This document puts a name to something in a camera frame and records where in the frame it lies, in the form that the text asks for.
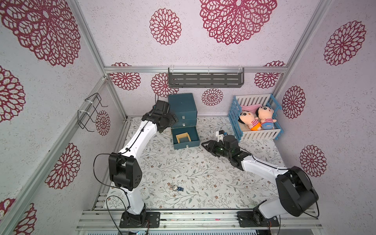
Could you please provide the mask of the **blue white toy crib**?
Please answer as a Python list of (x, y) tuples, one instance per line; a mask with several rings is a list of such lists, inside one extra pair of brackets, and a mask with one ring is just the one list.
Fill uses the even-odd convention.
[(229, 120), (239, 142), (277, 140), (284, 133), (277, 122), (282, 106), (272, 94), (234, 96)]

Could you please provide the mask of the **large yellow wooden brooch box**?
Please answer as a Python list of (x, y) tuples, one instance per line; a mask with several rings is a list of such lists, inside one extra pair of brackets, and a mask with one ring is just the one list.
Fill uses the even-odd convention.
[(191, 137), (190, 137), (190, 135), (189, 135), (188, 132), (176, 135), (176, 140), (177, 140), (177, 142), (179, 144), (181, 144), (181, 143), (187, 143), (187, 142), (191, 142), (192, 141), (192, 139), (191, 139)]

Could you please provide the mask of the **orange dressed plush doll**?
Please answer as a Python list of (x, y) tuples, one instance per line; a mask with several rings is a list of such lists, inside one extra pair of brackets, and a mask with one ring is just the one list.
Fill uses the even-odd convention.
[(260, 131), (262, 129), (258, 117), (249, 111), (242, 111), (238, 122), (245, 124), (251, 131)]

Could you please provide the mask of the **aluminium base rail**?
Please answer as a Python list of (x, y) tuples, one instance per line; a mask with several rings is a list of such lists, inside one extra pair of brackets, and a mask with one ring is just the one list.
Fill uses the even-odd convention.
[(323, 235), (321, 222), (313, 218), (315, 211), (293, 217), (276, 216), (261, 226), (251, 220), (251, 210), (148, 210), (142, 226), (125, 225), (122, 209), (106, 210), (105, 193), (98, 197), (95, 209), (84, 211), (78, 221), (76, 235)]

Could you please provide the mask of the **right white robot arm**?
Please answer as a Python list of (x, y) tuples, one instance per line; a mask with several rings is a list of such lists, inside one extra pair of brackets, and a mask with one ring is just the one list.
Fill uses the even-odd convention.
[(217, 140), (203, 142), (202, 147), (215, 157), (224, 157), (242, 171), (254, 173), (277, 187), (278, 196), (265, 200), (250, 212), (238, 212), (241, 227), (271, 228), (278, 225), (283, 214), (299, 217), (312, 205), (317, 205), (319, 196), (308, 175), (299, 167), (279, 167), (256, 158), (251, 152), (239, 147), (233, 135), (220, 134)]

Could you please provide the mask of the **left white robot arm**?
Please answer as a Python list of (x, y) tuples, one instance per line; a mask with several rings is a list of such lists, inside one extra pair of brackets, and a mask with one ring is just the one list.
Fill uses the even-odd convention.
[(120, 194), (109, 195), (105, 200), (105, 208), (110, 211), (108, 203), (116, 198), (125, 211), (121, 215), (120, 223), (115, 223), (118, 232), (133, 228), (158, 228), (160, 224), (159, 212), (148, 212), (138, 186), (142, 180), (142, 170), (138, 159), (146, 145), (156, 133), (162, 133), (166, 128), (177, 122), (177, 117), (170, 112), (169, 103), (157, 100), (152, 110), (142, 117), (142, 122), (135, 135), (119, 153), (108, 154), (109, 178), (113, 187), (120, 190)]

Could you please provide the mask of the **teal three-drawer cabinet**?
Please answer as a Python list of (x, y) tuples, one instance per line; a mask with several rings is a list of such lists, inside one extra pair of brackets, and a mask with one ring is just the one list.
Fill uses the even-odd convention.
[[(192, 93), (175, 94), (168, 96), (170, 111), (174, 113), (178, 122), (171, 127), (173, 147), (175, 150), (197, 147), (200, 139), (197, 132), (197, 107)], [(192, 141), (179, 144), (176, 135), (188, 132)]]

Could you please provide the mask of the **grey wall shelf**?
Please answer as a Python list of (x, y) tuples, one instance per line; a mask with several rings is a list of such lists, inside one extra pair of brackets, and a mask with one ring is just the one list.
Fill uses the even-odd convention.
[(244, 68), (237, 72), (174, 72), (168, 69), (170, 88), (241, 88), (244, 84)]

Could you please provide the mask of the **blue dressed plush doll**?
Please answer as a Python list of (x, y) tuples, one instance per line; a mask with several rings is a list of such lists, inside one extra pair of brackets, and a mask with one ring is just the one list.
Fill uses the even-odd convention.
[(263, 130), (275, 129), (274, 123), (277, 122), (273, 119), (274, 110), (268, 106), (261, 106), (256, 110), (256, 116), (261, 124)]

